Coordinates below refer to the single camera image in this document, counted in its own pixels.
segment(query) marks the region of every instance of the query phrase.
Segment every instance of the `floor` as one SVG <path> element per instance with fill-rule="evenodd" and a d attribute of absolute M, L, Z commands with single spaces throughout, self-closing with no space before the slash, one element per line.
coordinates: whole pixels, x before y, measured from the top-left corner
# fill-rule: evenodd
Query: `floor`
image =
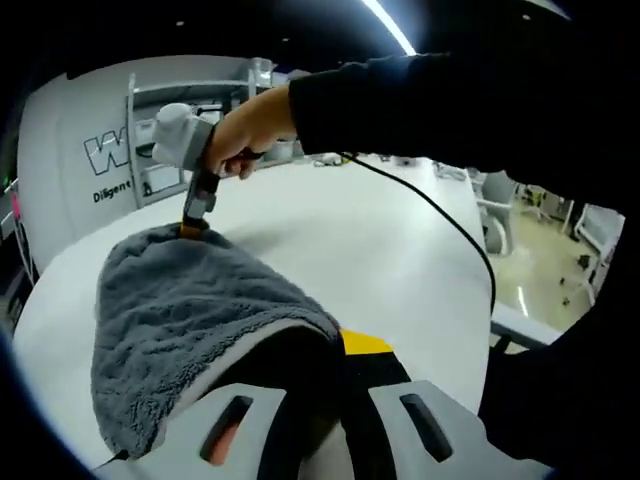
<path fill-rule="evenodd" d="M 560 285 L 560 278 L 582 276 L 576 259 L 580 255 L 593 255 L 593 250 L 563 235 L 560 222 L 544 219 L 539 222 L 532 213 L 523 213 L 519 204 L 512 213 L 511 225 L 514 251 L 505 258 L 491 258 L 497 301 L 558 331 L 566 331 L 590 304 L 587 294 L 581 292 L 569 305 L 562 305 L 572 286 L 569 281 Z M 517 350 L 513 346 L 508 351 Z"/>

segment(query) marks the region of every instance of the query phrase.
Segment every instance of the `desk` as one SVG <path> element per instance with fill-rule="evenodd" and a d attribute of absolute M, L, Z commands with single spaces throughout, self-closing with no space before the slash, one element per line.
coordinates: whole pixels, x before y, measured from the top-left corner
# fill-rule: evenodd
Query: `desk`
<path fill-rule="evenodd" d="M 373 164 L 428 193 L 482 245 L 469 181 L 431 162 Z M 90 467 L 111 458 L 90 396 L 96 281 L 111 248 L 175 222 L 184 195 L 121 218 L 60 253 L 27 302 L 18 363 L 45 416 Z M 384 338 L 414 379 L 477 412 L 488 359 L 490 280 L 478 253 L 415 193 L 355 164 L 284 165 L 221 182 L 212 228 L 318 300 L 343 326 Z"/>

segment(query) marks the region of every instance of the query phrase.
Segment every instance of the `microfiber towel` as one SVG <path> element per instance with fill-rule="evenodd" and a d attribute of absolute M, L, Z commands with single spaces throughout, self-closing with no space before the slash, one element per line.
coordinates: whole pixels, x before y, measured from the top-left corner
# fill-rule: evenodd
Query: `microfiber towel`
<path fill-rule="evenodd" d="M 187 240 L 178 228 L 122 241 L 98 281 L 94 410 L 109 448 L 135 458 L 162 442 L 171 417 L 279 333 L 304 332 L 344 353 L 338 323 L 302 290 L 222 235 Z M 300 343 L 295 335 L 286 341 L 275 349 L 291 357 L 270 365 L 272 349 L 243 370 L 305 372 L 294 357 L 309 349 L 287 348 Z"/>

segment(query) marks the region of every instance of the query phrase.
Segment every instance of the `black cable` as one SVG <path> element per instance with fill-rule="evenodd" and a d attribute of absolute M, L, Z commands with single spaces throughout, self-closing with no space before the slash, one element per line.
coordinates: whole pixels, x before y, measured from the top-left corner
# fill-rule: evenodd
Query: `black cable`
<path fill-rule="evenodd" d="M 387 172 L 385 172 L 383 170 L 380 170 L 379 168 L 373 167 L 373 166 L 369 165 L 368 163 L 365 163 L 362 160 L 359 160 L 358 157 L 356 157 L 355 155 L 352 155 L 350 153 L 340 153 L 339 155 L 342 155 L 342 156 L 348 158 L 353 163 L 357 163 L 358 165 L 360 165 L 361 167 L 366 168 L 367 170 L 371 170 L 372 172 L 378 173 L 378 174 L 382 175 L 383 177 L 387 177 L 387 178 L 390 178 L 391 180 L 393 180 L 395 182 L 398 182 L 400 185 L 404 185 L 409 190 L 411 190 L 414 193 L 418 194 L 423 200 L 426 200 L 433 208 L 435 208 L 435 210 L 440 215 L 442 215 L 445 219 L 447 219 L 451 225 L 456 227 L 456 229 L 462 234 L 462 236 L 469 241 L 469 243 L 473 246 L 473 248 L 476 249 L 476 251 L 480 255 L 480 258 L 482 258 L 482 261 L 484 262 L 485 266 L 487 267 L 487 270 L 489 272 L 489 278 L 491 279 L 491 314 L 493 314 L 493 308 L 494 308 L 494 306 L 496 304 L 496 276 L 493 273 L 493 268 L 491 267 L 491 262 L 489 261 L 489 257 L 485 253 L 484 249 L 480 245 L 478 245 L 478 242 L 476 242 L 473 239 L 473 237 L 471 235 L 469 235 L 467 233 L 467 231 L 460 226 L 460 224 L 458 222 L 456 222 L 453 218 L 451 218 L 451 215 L 449 215 L 447 212 L 445 212 L 442 209 L 442 207 L 440 207 L 440 205 L 438 205 L 436 202 L 431 200 L 427 195 L 425 195 L 423 192 L 421 192 L 416 187 L 411 185 L 409 182 L 406 182 L 406 181 L 402 180 L 401 178 L 396 177 L 395 175 L 392 175 L 392 174 L 387 173 Z"/>

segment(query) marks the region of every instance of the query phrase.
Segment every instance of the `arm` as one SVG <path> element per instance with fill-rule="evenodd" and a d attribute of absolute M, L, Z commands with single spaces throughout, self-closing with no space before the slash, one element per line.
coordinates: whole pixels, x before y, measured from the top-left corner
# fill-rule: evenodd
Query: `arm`
<path fill-rule="evenodd" d="M 593 65 L 582 65 L 578 56 L 497 48 L 374 60 L 293 81 L 290 108 L 309 154 L 504 169 L 521 183 L 624 213 L 632 177 L 620 172 L 632 151 L 616 120 L 624 103 Z"/>

